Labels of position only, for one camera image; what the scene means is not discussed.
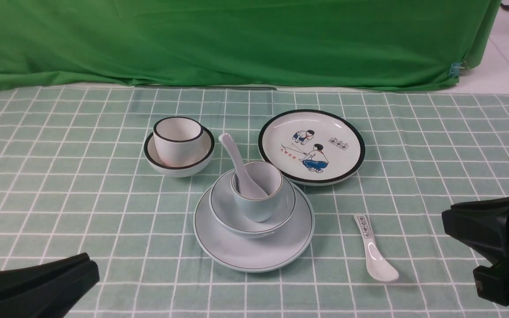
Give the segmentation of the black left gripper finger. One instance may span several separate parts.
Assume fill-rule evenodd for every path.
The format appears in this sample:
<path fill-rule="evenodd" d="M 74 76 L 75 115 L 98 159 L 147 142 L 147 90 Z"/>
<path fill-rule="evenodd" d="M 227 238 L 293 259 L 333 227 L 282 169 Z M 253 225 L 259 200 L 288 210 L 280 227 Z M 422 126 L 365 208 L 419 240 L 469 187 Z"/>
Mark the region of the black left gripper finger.
<path fill-rule="evenodd" d="M 85 252 L 0 270 L 0 318 L 64 318 L 99 280 L 98 264 Z"/>

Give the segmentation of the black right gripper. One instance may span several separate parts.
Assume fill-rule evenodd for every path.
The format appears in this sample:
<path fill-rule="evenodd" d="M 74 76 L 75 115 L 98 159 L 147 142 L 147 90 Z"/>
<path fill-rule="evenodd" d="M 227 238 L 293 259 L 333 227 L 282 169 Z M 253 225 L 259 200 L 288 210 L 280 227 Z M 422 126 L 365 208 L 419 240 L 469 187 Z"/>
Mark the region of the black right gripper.
<path fill-rule="evenodd" d="M 509 197 L 456 203 L 441 217 L 447 235 L 491 263 L 473 270 L 478 296 L 509 306 Z"/>

